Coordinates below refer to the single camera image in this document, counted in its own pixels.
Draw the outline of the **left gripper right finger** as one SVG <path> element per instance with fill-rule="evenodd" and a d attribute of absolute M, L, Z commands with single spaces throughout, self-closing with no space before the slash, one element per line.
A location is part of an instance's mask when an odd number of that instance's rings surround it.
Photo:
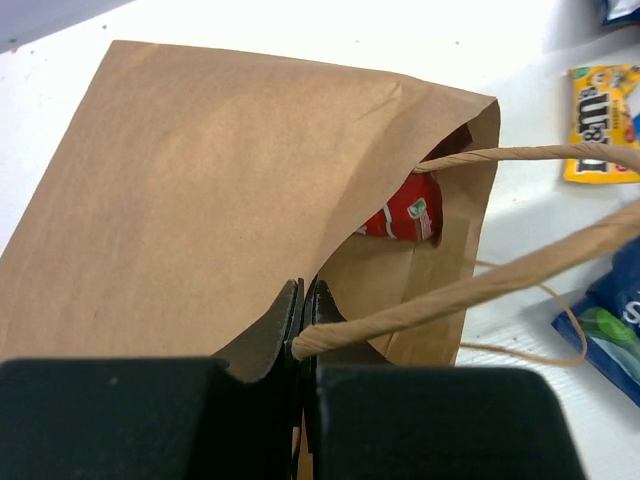
<path fill-rule="evenodd" d="M 301 365 L 317 479 L 581 479 L 560 403 L 536 372 L 391 363 L 366 342 Z"/>

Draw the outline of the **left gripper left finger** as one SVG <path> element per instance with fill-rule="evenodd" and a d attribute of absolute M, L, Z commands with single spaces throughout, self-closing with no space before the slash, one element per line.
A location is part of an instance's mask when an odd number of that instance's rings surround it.
<path fill-rule="evenodd" d="M 1 365 L 5 479 L 293 479 L 302 281 L 218 352 Z"/>

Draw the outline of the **red Chuba chips bag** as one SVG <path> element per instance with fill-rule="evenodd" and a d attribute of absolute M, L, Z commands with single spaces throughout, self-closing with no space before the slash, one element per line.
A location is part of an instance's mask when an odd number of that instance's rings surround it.
<path fill-rule="evenodd" d="M 442 227 L 443 197 L 437 173 L 411 173 L 384 207 L 356 233 L 437 245 Z"/>

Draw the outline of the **brown paper bag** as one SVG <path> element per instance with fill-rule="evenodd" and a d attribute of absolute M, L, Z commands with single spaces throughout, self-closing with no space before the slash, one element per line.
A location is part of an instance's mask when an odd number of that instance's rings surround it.
<path fill-rule="evenodd" d="M 1 258 L 1 365 L 209 356 L 302 281 L 303 361 L 366 342 L 399 366 L 453 367 L 466 311 L 611 253 L 632 204 L 482 274 L 502 160 L 639 167 L 629 147 L 502 148 L 491 97 L 383 71 L 114 42 Z M 411 173 L 436 172 L 437 245 L 357 234 Z"/>

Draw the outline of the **blue Burts crisps bag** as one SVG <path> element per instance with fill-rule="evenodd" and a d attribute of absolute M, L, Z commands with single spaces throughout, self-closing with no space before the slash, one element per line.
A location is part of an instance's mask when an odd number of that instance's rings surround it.
<path fill-rule="evenodd" d="M 634 404 L 639 403 L 639 241 L 611 258 L 611 269 L 572 312 L 587 340 L 586 360 Z"/>

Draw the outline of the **yellow M&M's packet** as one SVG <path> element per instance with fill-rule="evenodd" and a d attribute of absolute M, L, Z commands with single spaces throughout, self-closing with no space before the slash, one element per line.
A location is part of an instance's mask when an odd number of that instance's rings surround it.
<path fill-rule="evenodd" d="M 568 142 L 637 149 L 639 140 L 629 96 L 639 86 L 639 67 L 633 64 L 574 67 L 572 113 Z M 563 179 L 581 184 L 630 184 L 639 175 L 621 165 L 596 159 L 568 158 Z"/>

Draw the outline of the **blue white crisps bag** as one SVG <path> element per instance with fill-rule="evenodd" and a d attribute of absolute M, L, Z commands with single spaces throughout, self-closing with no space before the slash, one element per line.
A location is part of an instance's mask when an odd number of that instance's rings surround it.
<path fill-rule="evenodd" d="M 600 0 L 603 26 L 638 25 L 640 0 Z"/>

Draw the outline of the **light blue snack bar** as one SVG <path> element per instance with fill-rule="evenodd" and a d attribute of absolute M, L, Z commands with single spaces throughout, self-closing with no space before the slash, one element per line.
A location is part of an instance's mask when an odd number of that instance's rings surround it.
<path fill-rule="evenodd" d="M 639 115 L 635 115 L 632 117 L 630 130 L 629 130 L 630 132 L 629 138 L 631 140 L 630 144 L 633 148 L 639 147 L 639 122 L 640 122 Z"/>

